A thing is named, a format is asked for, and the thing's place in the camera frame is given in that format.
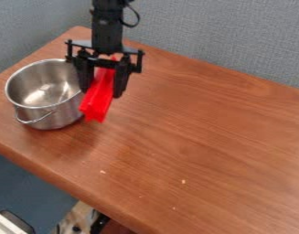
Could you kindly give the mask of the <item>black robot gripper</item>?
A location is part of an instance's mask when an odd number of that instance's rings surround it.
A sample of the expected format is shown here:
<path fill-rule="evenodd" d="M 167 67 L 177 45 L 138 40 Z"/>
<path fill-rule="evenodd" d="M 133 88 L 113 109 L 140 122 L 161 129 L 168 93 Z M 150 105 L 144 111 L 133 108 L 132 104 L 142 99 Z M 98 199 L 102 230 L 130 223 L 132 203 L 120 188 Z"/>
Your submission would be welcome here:
<path fill-rule="evenodd" d="M 113 97 L 125 90 L 130 73 L 140 73 L 144 51 L 122 45 L 124 27 L 134 27 L 122 21 L 122 9 L 94 8 L 92 10 L 92 36 L 89 40 L 68 39 L 65 59 L 74 64 L 78 75 L 78 88 L 82 93 L 92 85 L 93 68 L 114 69 Z"/>

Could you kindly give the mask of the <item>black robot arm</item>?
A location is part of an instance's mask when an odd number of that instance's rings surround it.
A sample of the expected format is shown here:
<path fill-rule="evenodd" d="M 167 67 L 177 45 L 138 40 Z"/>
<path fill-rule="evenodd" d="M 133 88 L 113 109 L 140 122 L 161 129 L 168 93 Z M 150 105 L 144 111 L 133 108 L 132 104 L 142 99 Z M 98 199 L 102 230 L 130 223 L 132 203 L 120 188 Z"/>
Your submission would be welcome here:
<path fill-rule="evenodd" d="M 141 49 L 122 45 L 124 27 L 136 27 L 140 15 L 132 8 L 134 0 L 92 0 L 92 35 L 89 40 L 68 39 L 65 60 L 73 64 L 82 92 L 92 86 L 93 69 L 114 69 L 112 97 L 118 98 L 126 88 L 132 73 L 142 68 Z"/>

